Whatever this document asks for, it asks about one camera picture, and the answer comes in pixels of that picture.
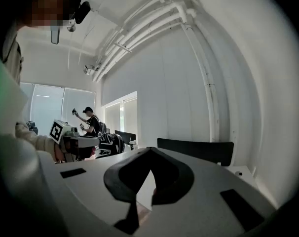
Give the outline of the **person's left forearm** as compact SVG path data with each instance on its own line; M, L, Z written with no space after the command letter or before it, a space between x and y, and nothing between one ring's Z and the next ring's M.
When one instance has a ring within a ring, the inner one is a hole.
M59 145L53 139L45 135L36 135L35 132L29 130L26 123L16 123L15 136L32 144L37 151L49 153L55 162L65 160Z

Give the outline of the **wide black desk divider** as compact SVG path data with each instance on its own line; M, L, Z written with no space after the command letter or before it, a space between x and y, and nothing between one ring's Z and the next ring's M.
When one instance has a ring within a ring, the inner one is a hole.
M157 139L157 146L194 158L220 163L221 166L230 166L234 149L233 142L192 142L163 138Z

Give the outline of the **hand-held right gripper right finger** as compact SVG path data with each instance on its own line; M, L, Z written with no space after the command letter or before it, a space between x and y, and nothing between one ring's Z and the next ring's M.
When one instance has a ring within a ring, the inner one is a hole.
M139 227L139 237L236 237L245 231L221 196L235 190L263 218L275 208L255 187L225 167L178 152L165 154L185 163L194 173L190 191L173 204L154 205Z

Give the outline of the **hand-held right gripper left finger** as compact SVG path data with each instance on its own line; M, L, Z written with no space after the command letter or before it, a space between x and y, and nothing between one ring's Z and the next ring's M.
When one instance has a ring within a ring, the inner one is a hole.
M152 237L143 223L132 235L115 228L126 219L130 204L116 200L104 184L112 165L140 150L95 160L55 164L46 152L39 161L68 237Z

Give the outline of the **narrow window with blind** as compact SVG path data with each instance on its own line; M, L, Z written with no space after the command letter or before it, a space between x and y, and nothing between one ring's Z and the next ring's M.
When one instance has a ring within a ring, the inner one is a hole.
M137 92L134 91L104 106L105 123L110 133L115 131L136 135L138 141Z

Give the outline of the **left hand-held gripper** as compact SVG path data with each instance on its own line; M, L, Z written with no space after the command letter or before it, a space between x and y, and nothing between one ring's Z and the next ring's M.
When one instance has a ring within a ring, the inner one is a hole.
M85 160L95 155L95 147L99 146L100 139L80 135L78 129L60 120L54 120L49 136L59 145L64 162Z

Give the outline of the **large window with blinds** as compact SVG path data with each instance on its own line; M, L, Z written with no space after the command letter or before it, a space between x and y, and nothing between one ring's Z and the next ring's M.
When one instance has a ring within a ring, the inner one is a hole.
M48 136L55 119L80 128L84 122L73 115L72 110L76 109L85 117L82 111L95 107L95 92L92 91L31 83L21 83L20 87L28 98L22 119L33 121L38 135Z

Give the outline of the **white ceiling pipe run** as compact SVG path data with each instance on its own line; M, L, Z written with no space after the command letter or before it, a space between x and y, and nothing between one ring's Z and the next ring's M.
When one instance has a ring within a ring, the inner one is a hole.
M193 15L193 0L143 0L98 46L92 81L98 83L127 53Z

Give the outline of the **white wall pipe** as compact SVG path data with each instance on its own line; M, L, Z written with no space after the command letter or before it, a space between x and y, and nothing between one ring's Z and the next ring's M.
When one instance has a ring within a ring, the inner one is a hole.
M185 16L187 17L187 21L182 24L182 29L196 57L206 93L210 142L218 142L220 138L220 116L211 67L193 28L196 11L193 8L186 9Z

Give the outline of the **person's beige jacket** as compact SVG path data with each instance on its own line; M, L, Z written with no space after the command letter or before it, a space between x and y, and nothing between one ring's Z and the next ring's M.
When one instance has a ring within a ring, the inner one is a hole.
M14 21L8 29L0 48L0 58L13 79L20 84L23 57L17 42L18 27Z

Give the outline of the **black backpack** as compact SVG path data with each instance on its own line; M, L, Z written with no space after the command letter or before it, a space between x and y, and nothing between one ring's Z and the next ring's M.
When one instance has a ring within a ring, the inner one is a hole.
M99 133L100 144L97 150L97 158L121 154L125 150L122 137L115 133Z

